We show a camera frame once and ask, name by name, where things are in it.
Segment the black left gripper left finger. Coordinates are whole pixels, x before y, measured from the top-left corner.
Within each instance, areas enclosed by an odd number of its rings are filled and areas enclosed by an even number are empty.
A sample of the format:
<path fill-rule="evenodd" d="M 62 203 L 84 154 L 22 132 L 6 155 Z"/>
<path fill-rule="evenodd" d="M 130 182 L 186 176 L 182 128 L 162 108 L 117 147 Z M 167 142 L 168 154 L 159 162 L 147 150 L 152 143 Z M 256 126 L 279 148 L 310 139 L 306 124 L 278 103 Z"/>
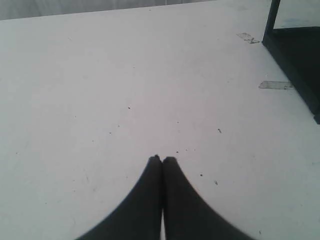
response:
<path fill-rule="evenodd" d="M 162 161 L 151 156 L 125 199 L 81 240 L 159 240 L 163 207 Z"/>

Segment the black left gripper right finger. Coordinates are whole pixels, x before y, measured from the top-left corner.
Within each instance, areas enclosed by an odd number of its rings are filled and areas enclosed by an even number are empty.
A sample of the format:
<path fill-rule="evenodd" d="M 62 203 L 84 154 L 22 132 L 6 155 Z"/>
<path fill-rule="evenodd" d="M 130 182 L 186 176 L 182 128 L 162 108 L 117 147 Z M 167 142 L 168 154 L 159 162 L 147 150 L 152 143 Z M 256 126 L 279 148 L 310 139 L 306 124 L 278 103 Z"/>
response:
<path fill-rule="evenodd" d="M 167 240 L 250 240 L 215 212 L 192 187 L 178 161 L 162 162 L 164 227 Z"/>

